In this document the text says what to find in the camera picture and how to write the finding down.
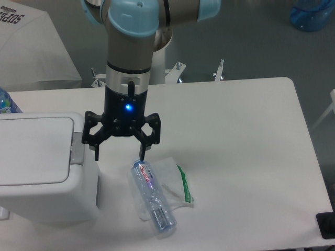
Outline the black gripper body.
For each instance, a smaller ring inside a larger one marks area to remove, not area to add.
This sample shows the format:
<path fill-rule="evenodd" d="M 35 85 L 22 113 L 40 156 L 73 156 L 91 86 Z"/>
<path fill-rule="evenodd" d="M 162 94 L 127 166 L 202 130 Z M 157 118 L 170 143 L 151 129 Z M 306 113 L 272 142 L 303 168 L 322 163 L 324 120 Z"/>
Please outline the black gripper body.
<path fill-rule="evenodd" d="M 113 136 L 132 136 L 131 128 L 140 128 L 144 121 L 147 91 L 128 97 L 105 88 L 103 131 L 113 131 Z"/>

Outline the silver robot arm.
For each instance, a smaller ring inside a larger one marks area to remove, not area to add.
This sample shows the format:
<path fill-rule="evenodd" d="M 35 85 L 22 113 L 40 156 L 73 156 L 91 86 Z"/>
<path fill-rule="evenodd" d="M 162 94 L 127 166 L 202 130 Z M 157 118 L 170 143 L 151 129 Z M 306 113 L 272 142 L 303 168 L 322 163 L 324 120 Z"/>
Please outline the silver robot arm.
<path fill-rule="evenodd" d="M 156 33 L 215 17 L 221 1 L 82 1 L 81 5 L 89 20 L 104 25 L 108 36 L 104 111 L 85 113 L 82 142 L 98 153 L 111 136 L 134 136 L 144 160 L 161 134 L 159 115 L 144 114 Z"/>

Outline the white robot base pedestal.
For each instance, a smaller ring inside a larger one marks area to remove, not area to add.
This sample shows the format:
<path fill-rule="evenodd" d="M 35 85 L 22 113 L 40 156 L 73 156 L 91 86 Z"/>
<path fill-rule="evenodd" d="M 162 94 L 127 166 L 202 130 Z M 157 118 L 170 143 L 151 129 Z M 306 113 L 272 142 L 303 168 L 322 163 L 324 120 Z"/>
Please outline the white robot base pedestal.
<path fill-rule="evenodd" d="M 152 65 L 150 71 L 150 85 L 165 83 L 165 48 L 161 48 L 153 53 Z"/>

